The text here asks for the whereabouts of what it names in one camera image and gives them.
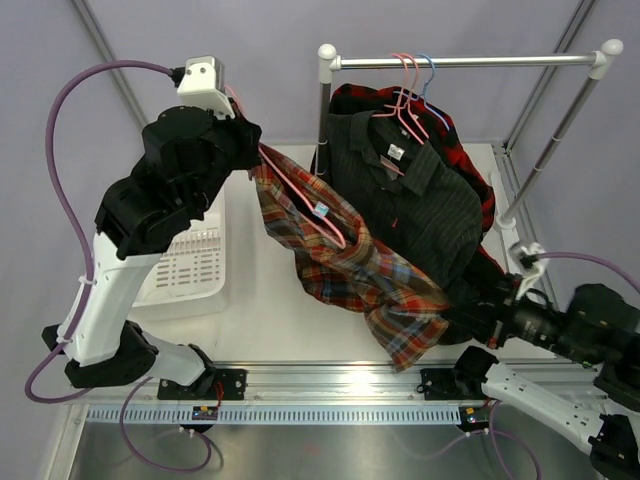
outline gray wall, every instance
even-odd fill
[[[620,38],[625,50],[591,95],[529,200],[540,240],[548,250],[607,258],[640,277],[640,2],[601,1],[573,50],[598,48]],[[524,174],[571,102],[586,72],[565,69],[515,149]],[[603,268],[573,260],[549,267],[559,301],[576,285],[603,282],[640,305],[624,280]]]
[[[64,319],[83,272],[49,184],[44,129],[58,90],[98,57],[66,2],[23,0],[3,3],[0,58],[0,477],[32,480],[58,407],[28,402],[23,384],[46,354],[42,327]],[[166,92],[172,95],[171,85]],[[142,151],[108,78],[94,78],[69,97],[56,139],[60,176],[90,231],[102,192]],[[59,360],[46,371],[40,394],[61,392],[62,368]]]
[[[216,55],[227,83],[270,142],[315,140],[316,52],[333,43],[346,57],[392,51],[444,55],[549,53],[577,0],[90,0],[118,58],[172,66]],[[502,140],[526,101],[536,69],[441,70],[430,99],[456,119],[466,140]],[[342,72],[372,87],[402,73]],[[170,105],[158,83],[132,76],[150,115]]]

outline laundry basket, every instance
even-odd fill
[[[227,307],[224,189],[204,220],[173,239],[145,279],[131,309],[140,321],[185,318]]]

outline blue hanger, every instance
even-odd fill
[[[427,88],[429,88],[429,84],[433,81],[433,77],[436,76],[436,66],[433,63],[433,60],[431,60],[431,57],[429,57],[429,55],[427,55],[425,53],[416,53],[416,57],[422,57],[422,58],[426,59],[429,62],[429,64],[431,65],[431,77],[429,77],[429,80],[427,80],[424,83],[423,87],[422,87],[422,101],[424,102],[424,108],[426,108],[431,113],[433,113],[436,117],[438,117],[442,121],[442,123],[444,124],[444,126],[445,126],[445,128],[447,129],[447,132],[448,132],[449,130],[451,130],[451,128],[449,127],[449,124],[447,123],[447,121],[444,118],[442,118],[442,115],[440,115],[438,112],[436,112],[427,103]]]

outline white cable tie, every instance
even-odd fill
[[[78,281],[80,283],[82,283],[83,285],[95,285],[97,282],[94,280],[87,280],[86,275],[82,275],[80,278],[78,278]]]

